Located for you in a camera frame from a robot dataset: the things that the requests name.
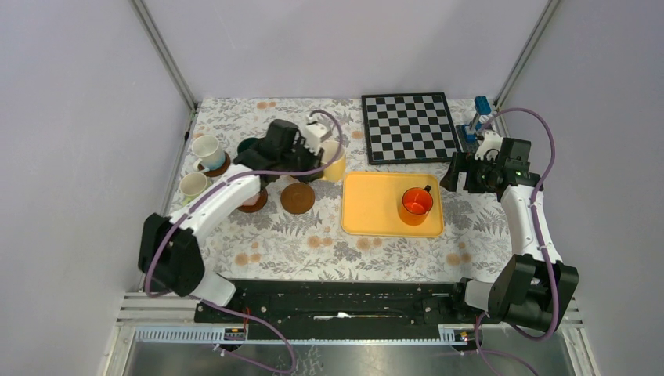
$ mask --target table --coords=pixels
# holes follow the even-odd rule
[[[359,99],[205,99],[193,138],[214,135],[234,158],[242,139],[263,137],[274,119],[301,124],[318,108],[341,122],[346,172],[427,173],[440,179],[447,171],[448,164],[441,163],[368,165]],[[472,99],[449,100],[449,108],[455,124],[474,114]],[[193,171],[195,160],[189,148],[180,179]],[[269,199],[261,211],[235,211],[219,223],[201,244],[206,268],[229,278],[456,282],[470,277],[493,282],[511,257],[507,220],[495,195],[441,189],[445,230],[437,238],[363,237],[341,228],[341,182],[312,183],[312,210],[303,215],[284,211],[281,191],[295,181],[280,178],[267,187]],[[184,200],[176,192],[170,210],[181,208]]]

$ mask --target white mug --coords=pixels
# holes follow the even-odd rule
[[[198,197],[210,185],[210,179],[203,172],[192,172],[180,180],[180,190],[190,200]]]
[[[222,167],[226,162],[226,153],[214,136],[204,135],[195,139],[191,144],[191,151],[198,157],[198,160],[193,163],[194,171],[198,171],[199,165],[203,165],[200,172],[209,172]]]

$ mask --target white wall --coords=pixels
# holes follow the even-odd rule
[[[129,1],[0,5],[0,374],[94,374],[187,109]]]
[[[200,100],[495,96],[547,0],[146,3]]]
[[[510,106],[550,122],[558,161],[547,220],[603,375],[661,374],[664,334],[664,2],[563,2]],[[508,115],[514,137],[548,146],[539,124]]]

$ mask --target black and white checkered board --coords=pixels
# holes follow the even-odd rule
[[[461,151],[445,94],[363,96],[370,165],[447,162]]]

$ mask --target round wooden coaster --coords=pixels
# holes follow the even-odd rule
[[[268,202],[268,191],[263,188],[263,190],[260,193],[260,197],[258,198],[258,201],[256,201],[256,204],[253,205],[246,205],[246,206],[240,206],[237,208],[237,210],[243,212],[243,213],[255,213],[265,206]]]
[[[228,170],[228,167],[230,166],[230,157],[228,153],[224,152],[224,154],[226,155],[226,161],[224,162],[224,164],[222,164],[222,167],[217,168],[216,170],[204,172],[205,176],[207,176],[208,178],[216,178],[217,176],[224,175],[224,172],[226,172],[226,170]],[[198,165],[198,171],[202,170],[203,168],[204,167],[202,164]]]
[[[291,214],[304,214],[312,208],[316,194],[304,183],[290,184],[281,193],[281,205]]]

